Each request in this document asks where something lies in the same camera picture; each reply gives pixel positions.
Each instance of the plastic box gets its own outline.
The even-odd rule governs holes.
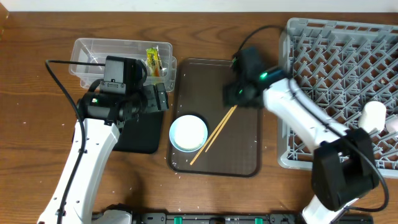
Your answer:
[[[395,119],[398,104],[398,26],[291,18],[279,43],[279,66],[290,71],[304,93],[333,119],[358,128],[372,100]],[[398,133],[371,133],[376,165],[398,178]],[[278,120],[278,163],[310,170],[312,154],[296,133]]]
[[[166,91],[173,91],[177,61],[172,56],[172,45],[166,42],[79,38],[75,41],[71,61],[105,63],[109,55],[146,61],[146,49],[151,47],[158,47],[164,72],[162,77],[148,76],[144,85],[162,82]],[[81,79],[80,85],[83,88],[88,88],[93,81],[104,78],[104,67],[99,66],[70,65],[69,72]]]

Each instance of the yellow package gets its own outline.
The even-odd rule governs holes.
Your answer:
[[[150,75],[159,77],[162,73],[162,64],[156,48],[147,49],[147,64],[150,69]]]

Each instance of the wooden chopstick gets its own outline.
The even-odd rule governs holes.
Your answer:
[[[235,108],[237,107],[237,105],[233,106],[231,109],[229,109],[228,113],[224,116],[224,118],[221,120],[221,122],[217,125],[216,129],[214,129],[214,131],[212,132],[212,134],[210,135],[210,137],[207,139],[207,141],[205,142],[205,144],[200,148],[199,152],[195,155],[195,157],[192,159],[190,165],[192,165],[196,159],[198,158],[198,156],[201,154],[201,152],[204,150],[204,148],[206,147],[206,145],[210,142],[210,140],[212,139],[212,137],[214,135],[215,138],[217,138],[217,135],[220,133],[221,129],[223,129],[225,123],[228,121],[229,117],[232,115],[233,111],[235,110]]]
[[[229,117],[232,115],[232,113],[234,113],[234,110],[236,109],[236,105],[234,107],[231,108],[232,111],[229,113],[229,115],[226,117],[224,123],[221,125],[221,127],[217,130],[216,135],[214,136],[214,138],[211,140],[209,146],[207,146],[207,149],[205,152],[207,152],[207,150],[209,150],[210,146],[213,144],[214,140],[216,140],[218,134],[221,132],[221,130],[223,129],[224,125],[226,124],[226,122],[228,121]]]

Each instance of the white cup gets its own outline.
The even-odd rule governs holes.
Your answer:
[[[389,133],[394,133],[398,131],[398,118],[395,117],[386,121],[386,129]]]
[[[367,133],[374,130],[382,131],[386,123],[387,108],[383,103],[378,101],[370,101],[365,104],[362,115],[358,120],[358,126],[363,128]]]

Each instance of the white bowl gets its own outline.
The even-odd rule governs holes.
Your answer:
[[[182,152],[195,152],[207,140],[207,126],[194,115],[177,118],[170,127],[169,138],[173,146]]]

